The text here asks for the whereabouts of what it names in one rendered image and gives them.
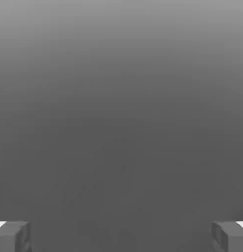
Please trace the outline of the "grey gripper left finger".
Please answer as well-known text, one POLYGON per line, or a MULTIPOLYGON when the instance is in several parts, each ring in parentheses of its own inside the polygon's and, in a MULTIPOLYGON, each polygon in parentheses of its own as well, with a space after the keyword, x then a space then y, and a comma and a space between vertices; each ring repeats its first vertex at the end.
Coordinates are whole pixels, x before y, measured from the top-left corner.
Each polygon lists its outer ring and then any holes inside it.
POLYGON ((0 221, 0 252, 32 252, 28 221, 0 221))

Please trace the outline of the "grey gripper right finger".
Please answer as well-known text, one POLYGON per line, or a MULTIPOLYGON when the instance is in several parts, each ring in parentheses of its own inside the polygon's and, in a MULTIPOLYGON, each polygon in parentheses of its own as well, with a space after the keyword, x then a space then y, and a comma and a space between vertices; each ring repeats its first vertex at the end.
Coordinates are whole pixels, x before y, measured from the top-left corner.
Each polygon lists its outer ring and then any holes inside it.
POLYGON ((211 223, 213 252, 243 252, 243 221, 211 223))

